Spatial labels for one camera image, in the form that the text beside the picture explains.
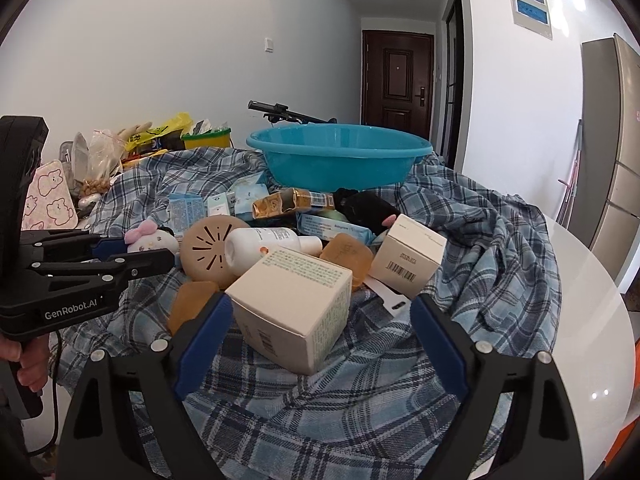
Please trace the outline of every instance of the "black plush toy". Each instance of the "black plush toy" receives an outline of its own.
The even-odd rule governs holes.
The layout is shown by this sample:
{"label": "black plush toy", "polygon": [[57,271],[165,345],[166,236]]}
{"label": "black plush toy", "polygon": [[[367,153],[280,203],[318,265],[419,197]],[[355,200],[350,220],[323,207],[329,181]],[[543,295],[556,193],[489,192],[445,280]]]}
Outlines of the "black plush toy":
{"label": "black plush toy", "polygon": [[373,191],[340,188],[334,193],[334,201],[335,208],[349,222],[370,229],[376,236],[391,227],[400,214],[398,209]]}

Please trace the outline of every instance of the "door handle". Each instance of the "door handle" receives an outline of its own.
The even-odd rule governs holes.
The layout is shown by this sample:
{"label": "door handle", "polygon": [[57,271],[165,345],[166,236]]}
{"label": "door handle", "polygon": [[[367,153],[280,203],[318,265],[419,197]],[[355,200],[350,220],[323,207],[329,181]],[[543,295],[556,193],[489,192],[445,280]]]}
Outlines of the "door handle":
{"label": "door handle", "polygon": [[415,95],[416,97],[420,98],[420,106],[424,106],[425,91],[426,91],[425,87],[421,86],[420,93]]}

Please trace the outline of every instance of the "white plastic bottle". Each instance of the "white plastic bottle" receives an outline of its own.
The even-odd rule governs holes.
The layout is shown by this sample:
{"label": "white plastic bottle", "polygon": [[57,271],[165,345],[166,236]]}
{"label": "white plastic bottle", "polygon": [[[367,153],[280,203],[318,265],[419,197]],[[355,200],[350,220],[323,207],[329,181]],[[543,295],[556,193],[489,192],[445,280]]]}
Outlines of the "white plastic bottle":
{"label": "white plastic bottle", "polygon": [[233,274],[242,276],[276,247],[319,256],[322,240],[316,236],[298,236],[286,227],[235,229],[225,241],[226,264]]}

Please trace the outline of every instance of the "door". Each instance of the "door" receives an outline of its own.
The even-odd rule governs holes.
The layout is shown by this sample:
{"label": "door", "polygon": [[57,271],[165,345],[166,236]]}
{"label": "door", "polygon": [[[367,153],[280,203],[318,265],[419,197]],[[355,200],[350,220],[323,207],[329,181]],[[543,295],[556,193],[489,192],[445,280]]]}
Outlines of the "door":
{"label": "door", "polygon": [[429,139],[433,36],[363,31],[362,124]]}
{"label": "door", "polygon": [[465,31],[462,22],[462,0],[455,0],[447,18],[447,96],[444,132],[440,153],[445,166],[453,169],[458,152],[462,91],[465,67]]}

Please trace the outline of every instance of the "silver bolt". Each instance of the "silver bolt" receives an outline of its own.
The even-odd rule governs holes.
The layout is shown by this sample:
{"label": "silver bolt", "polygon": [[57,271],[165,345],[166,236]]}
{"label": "silver bolt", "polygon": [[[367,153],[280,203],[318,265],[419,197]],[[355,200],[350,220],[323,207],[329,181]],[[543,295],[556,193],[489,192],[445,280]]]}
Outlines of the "silver bolt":
{"label": "silver bolt", "polygon": [[156,339],[151,343],[151,349],[154,352],[164,352],[169,346],[169,342],[166,339]]}
{"label": "silver bolt", "polygon": [[478,341],[476,343],[476,350],[481,354],[490,354],[494,350],[494,347],[488,341]]}
{"label": "silver bolt", "polygon": [[102,348],[98,348],[97,350],[91,352],[91,361],[93,361],[94,363],[102,361],[105,355],[106,354],[104,353],[104,350]]}
{"label": "silver bolt", "polygon": [[551,361],[553,361],[554,359],[551,357],[551,354],[549,352],[538,352],[538,361],[540,361],[541,363],[548,365],[551,363]]}

